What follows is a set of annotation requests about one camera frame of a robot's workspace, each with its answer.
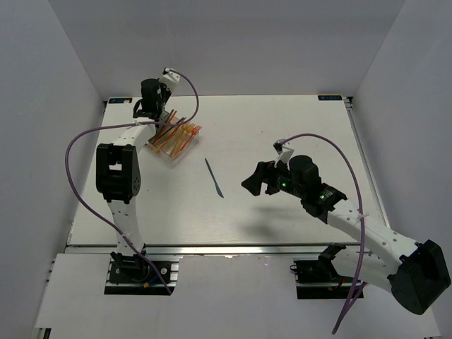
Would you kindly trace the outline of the blue plastic knife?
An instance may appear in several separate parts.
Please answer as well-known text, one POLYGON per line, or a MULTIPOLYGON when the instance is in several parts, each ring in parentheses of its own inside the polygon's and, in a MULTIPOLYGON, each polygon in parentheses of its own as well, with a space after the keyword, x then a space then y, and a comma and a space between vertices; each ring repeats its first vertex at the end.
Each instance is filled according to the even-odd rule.
POLYGON ((215 175, 214 175, 214 173, 213 173, 213 170, 212 170, 212 168, 211 168, 211 166, 210 166, 210 163, 209 163, 208 159, 207 159, 207 158, 204 158, 204 161, 205 161, 205 163, 206 163, 206 167, 208 168, 208 171, 209 171, 209 173, 210 173, 210 176, 211 176, 211 178, 212 178, 212 180, 213 180, 213 183, 214 183, 214 186, 215 186, 215 190, 216 190, 218 196, 219 196, 220 198, 224 198, 224 195, 223 195, 223 193, 222 193, 222 191, 221 191, 221 188, 220 188, 219 185, 218 185, 218 182, 217 182, 217 180, 216 180, 216 178, 215 178, 215 175))

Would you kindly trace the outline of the red plastic fork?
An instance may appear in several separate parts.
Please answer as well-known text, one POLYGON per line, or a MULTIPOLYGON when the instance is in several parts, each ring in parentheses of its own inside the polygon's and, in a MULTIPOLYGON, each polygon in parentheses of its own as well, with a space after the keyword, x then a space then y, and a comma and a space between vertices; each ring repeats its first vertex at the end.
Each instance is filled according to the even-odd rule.
POLYGON ((195 125, 195 127, 193 127, 190 130, 190 134, 189 137, 184 141, 184 143, 182 144, 182 146, 179 148, 179 152, 183 151, 185 149, 185 147, 188 146, 188 144, 190 144, 190 142, 195 138, 195 136, 198 134, 198 132, 202 129, 202 126, 200 125, 195 125))

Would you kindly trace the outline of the orange plastic fork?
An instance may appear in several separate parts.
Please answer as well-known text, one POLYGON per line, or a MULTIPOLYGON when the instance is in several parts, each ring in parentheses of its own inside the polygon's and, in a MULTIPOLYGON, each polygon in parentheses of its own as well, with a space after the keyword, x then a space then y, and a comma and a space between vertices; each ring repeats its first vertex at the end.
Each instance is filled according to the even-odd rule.
POLYGON ((188 140, 189 136, 191 136, 191 132, 195 127, 196 125, 193 123, 183 125, 183 133, 181 135, 181 138, 179 139, 177 147, 175 148, 175 151, 177 153, 182 149, 184 143, 188 140))
POLYGON ((176 142, 175 142, 175 144, 174 144, 174 146, 172 148, 172 152, 170 153, 170 155, 172 157, 174 157, 176 155, 178 149, 180 148, 179 144, 183 141, 183 139, 184 139, 184 137, 186 135, 186 132, 189 130, 189 127, 190 127, 190 123, 186 123, 186 124, 182 125, 181 133, 180 133, 178 139, 176 140, 176 142))

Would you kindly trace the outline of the red plastic chopstick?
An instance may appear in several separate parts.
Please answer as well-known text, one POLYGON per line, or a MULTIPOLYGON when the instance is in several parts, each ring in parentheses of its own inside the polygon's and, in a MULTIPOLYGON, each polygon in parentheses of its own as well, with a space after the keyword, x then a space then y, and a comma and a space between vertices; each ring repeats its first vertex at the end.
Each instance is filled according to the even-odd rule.
POLYGON ((173 135, 177 132, 177 129, 174 129, 172 131, 170 131, 168 134, 166 134, 165 136, 159 138, 156 142, 155 142, 155 146, 160 147, 163 143, 168 142, 169 139, 171 139, 171 137, 173 137, 173 135))
POLYGON ((158 135, 156 136, 156 139, 159 139, 159 138, 163 135, 165 129, 166 129, 167 127, 169 127, 169 126, 172 124, 173 116, 174 116, 176 113, 177 113, 177 111, 176 111, 175 109, 172 109, 171 112, 167 115, 167 118, 166 118, 166 120, 165 120, 165 123, 164 123, 164 125, 159 129, 159 133, 158 133, 158 135))

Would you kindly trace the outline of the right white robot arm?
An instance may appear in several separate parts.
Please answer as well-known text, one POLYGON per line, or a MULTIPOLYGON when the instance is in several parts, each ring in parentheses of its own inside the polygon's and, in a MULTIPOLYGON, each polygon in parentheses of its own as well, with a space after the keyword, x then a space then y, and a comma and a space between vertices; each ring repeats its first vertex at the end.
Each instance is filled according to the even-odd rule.
POLYGON ((319 256, 319 274, 329 282, 352 275, 391 293, 413 314, 423 314, 451 286, 441 247, 428 239, 421 243, 367 217, 338 189, 324 183, 318 167, 306 155, 289 160, 259 162, 242 182, 253 196, 280 191, 300 199, 310 216, 348 234, 373 255, 360 256, 344 245, 331 244, 319 256))

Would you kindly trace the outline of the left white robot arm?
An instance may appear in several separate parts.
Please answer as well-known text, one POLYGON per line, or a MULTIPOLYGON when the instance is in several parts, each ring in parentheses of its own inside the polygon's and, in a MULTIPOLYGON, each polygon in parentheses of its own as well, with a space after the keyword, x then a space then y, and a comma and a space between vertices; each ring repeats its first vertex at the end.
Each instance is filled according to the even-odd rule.
POLYGON ((167 101, 167 86, 161 78, 149 78, 141 82, 141 101, 133 108, 133 116, 142 120, 126 129, 112 143, 101 143, 96 149, 96 189, 106 200, 113 222, 119 229, 117 249, 111 257, 125 274, 135 282, 145 280, 149 264, 136 253, 145 253, 136 215, 136 196, 141 189, 141 173, 138 154, 155 136, 167 101))

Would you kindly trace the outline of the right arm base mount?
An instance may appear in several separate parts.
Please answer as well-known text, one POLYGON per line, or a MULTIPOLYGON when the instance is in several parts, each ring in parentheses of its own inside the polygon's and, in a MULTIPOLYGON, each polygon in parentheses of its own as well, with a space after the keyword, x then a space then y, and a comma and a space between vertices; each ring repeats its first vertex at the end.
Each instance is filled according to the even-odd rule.
POLYGON ((332 260, 344 244, 333 243, 315 260, 294 260, 290 271, 295 275, 298 300, 346 299, 352 283, 352 275, 339 275, 332 260))

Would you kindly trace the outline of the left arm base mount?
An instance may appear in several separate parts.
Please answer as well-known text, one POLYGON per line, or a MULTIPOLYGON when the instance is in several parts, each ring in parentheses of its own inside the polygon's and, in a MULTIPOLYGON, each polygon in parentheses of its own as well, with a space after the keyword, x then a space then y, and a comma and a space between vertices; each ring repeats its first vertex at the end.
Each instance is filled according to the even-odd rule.
POLYGON ((171 261, 153 261, 155 268, 141 257, 110 253, 104 288, 105 295, 170 296, 175 289, 171 261))

